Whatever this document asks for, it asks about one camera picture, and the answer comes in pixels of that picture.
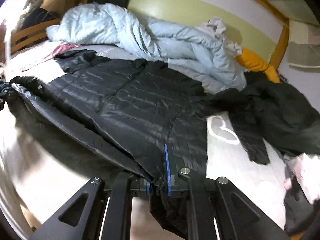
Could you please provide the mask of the black quilted down jacket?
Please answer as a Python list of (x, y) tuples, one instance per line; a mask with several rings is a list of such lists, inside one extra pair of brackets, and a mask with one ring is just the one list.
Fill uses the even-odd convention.
[(185, 201), (169, 198), (165, 150), (205, 174), (207, 120), (201, 83), (161, 61), (123, 60), (92, 50), (57, 55), (60, 77), (18, 75), (9, 108), (18, 124), (67, 167), (112, 184), (124, 170), (151, 181), (150, 211), (188, 235)]

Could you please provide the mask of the grey printed bed sheet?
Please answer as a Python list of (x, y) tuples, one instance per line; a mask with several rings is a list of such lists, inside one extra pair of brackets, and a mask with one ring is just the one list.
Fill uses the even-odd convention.
[[(62, 69), (53, 59), (55, 49), (65, 48), (62, 42), (44, 41), (31, 48), (23, 49), (11, 56), (11, 62), (4, 74), (7, 80), (15, 76), (35, 76), (45, 83), (64, 75)], [(72, 47), (71, 50), (95, 50), (98, 56), (111, 59), (135, 60), (136, 56), (124, 49), (111, 45), (89, 45)], [(169, 68), (181, 72), (200, 84), (206, 92), (219, 92), (224, 89), (216, 80), (206, 75), (198, 75), (191, 69), (169, 65)], [(232, 139), (218, 128), (225, 124), (232, 129), (227, 113), (214, 114), (209, 118), (212, 132), (208, 137), (207, 178), (216, 179), (226, 176), (231, 179), (250, 200), (268, 215), (280, 228), (285, 226), (285, 206), (283, 204), (285, 189), (285, 164), (277, 152), (265, 141), (270, 159), (268, 165), (259, 165), (250, 161), (247, 153), (239, 144), (231, 144), (218, 139), (218, 135)], [(75, 146), (67, 148), (67, 159), (62, 160), (63, 154), (49, 150), (53, 131), (40, 132), (40, 137), (31, 135), (22, 121), (14, 117), (7, 104), (1, 111), (1, 121), (7, 126), (8, 134), (1, 135), (1, 205), (8, 207), (10, 216), (14, 218), (23, 235), (29, 235), (26, 223), (39, 227), (55, 211), (58, 210), (75, 192), (80, 189), (95, 171), (105, 180), (115, 175), (116, 168), (103, 164), (94, 156), (89, 156), (84, 150), (76, 150)], [(89, 156), (89, 161), (81, 160)], [(161, 228), (149, 212), (149, 205), (142, 198), (133, 198), (131, 239), (181, 239), (180, 237)]]

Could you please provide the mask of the pink cloth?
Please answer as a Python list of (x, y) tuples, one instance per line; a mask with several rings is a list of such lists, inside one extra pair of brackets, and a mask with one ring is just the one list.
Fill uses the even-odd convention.
[(79, 48), (79, 44), (74, 43), (62, 43), (58, 45), (49, 55), (43, 58), (44, 61), (54, 58), (56, 55), (69, 51), (73, 48)]

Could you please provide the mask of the pink white garment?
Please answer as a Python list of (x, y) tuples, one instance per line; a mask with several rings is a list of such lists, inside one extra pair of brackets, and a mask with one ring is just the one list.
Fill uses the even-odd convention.
[(284, 156), (285, 164), (289, 169), (289, 178), (284, 181), (286, 191), (293, 187), (296, 178), (306, 199), (310, 204), (319, 200), (319, 155), (300, 154), (296, 157)]

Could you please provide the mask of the black coat pile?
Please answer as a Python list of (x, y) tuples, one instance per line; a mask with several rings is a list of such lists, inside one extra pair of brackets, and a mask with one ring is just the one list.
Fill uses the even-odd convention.
[(227, 112), (234, 132), (251, 161), (270, 162), (265, 143), (295, 157), (319, 154), (319, 112), (292, 85), (268, 80), (263, 72), (246, 72), (242, 91), (230, 88), (204, 100), (209, 116)]

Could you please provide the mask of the light blue duvet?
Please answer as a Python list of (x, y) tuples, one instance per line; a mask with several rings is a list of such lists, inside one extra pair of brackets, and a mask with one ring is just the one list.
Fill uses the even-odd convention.
[(46, 34), (50, 41), (114, 44), (138, 58), (163, 61), (185, 75), (200, 77), (209, 90), (217, 84), (237, 90), (247, 85), (244, 69), (222, 41), (197, 28), (111, 3), (73, 7), (60, 24), (47, 27)]

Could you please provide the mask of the orange yellow pillow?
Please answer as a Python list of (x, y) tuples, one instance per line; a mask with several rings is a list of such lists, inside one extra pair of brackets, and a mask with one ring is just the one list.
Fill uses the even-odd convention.
[(242, 54), (235, 57), (236, 61), (242, 66), (247, 68), (251, 72), (263, 72), (268, 80), (274, 83), (280, 83), (280, 78), (277, 69), (267, 63), (255, 52), (242, 49)]

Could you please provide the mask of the white crumpled garment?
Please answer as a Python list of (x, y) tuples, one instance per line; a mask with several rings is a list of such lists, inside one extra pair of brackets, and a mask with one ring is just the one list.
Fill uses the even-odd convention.
[(212, 17), (208, 22), (204, 22), (196, 28), (221, 41), (223, 43), (223, 46), (227, 49), (229, 55), (231, 55), (232, 57), (242, 55), (242, 47), (237, 42), (231, 41), (226, 36), (225, 32), (227, 27), (224, 24), (222, 18)]

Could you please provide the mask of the wooden bed rail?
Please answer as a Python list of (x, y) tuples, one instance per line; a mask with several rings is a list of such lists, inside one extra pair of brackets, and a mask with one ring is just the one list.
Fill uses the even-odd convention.
[(57, 18), (33, 25), (11, 35), (11, 53), (14, 54), (23, 48), (32, 46), (35, 42), (43, 41), (47, 38), (46, 28), (51, 25), (59, 25), (60, 22), (61, 19)]

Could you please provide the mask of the wooden bed frame post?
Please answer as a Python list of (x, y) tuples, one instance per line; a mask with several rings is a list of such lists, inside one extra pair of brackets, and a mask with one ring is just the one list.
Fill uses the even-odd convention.
[(270, 57), (269, 63), (275, 68), (279, 68), (281, 61), (285, 55), (287, 46), (289, 44), (290, 25), (289, 18), (287, 18), (282, 12), (274, 7), (268, 0), (254, 0), (264, 9), (269, 11), (276, 19), (280, 20), (283, 25), (277, 46), (274, 53)]

